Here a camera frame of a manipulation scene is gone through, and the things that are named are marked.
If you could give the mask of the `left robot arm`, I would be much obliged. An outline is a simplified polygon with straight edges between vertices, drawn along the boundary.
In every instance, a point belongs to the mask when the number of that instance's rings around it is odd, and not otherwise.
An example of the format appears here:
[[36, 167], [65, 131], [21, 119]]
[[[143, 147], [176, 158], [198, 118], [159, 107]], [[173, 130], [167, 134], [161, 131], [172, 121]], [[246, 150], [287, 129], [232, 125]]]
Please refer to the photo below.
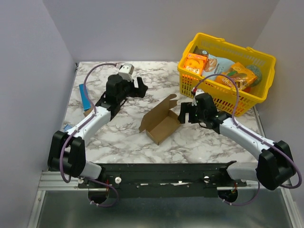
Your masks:
[[143, 98], [148, 87], [141, 77], [127, 81], [119, 74], [108, 77], [106, 90], [93, 106], [92, 112], [66, 132], [57, 131], [52, 137], [48, 167], [71, 177], [89, 178], [96, 188], [105, 183], [100, 165], [86, 159], [86, 143], [120, 111], [128, 97]]

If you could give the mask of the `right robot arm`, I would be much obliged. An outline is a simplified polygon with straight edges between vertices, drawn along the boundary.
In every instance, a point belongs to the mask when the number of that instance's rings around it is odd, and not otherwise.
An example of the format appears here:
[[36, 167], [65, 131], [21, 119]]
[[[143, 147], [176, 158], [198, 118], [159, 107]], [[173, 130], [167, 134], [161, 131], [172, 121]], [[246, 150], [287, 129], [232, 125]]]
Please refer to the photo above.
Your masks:
[[268, 190], [281, 187], [296, 174], [290, 147], [284, 141], [275, 142], [246, 128], [231, 114], [218, 111], [208, 93], [198, 93], [192, 102], [183, 102], [178, 120], [181, 124], [204, 123], [205, 128], [230, 138], [257, 160], [257, 165], [233, 161], [219, 173], [218, 180], [229, 186], [235, 180], [258, 181]]

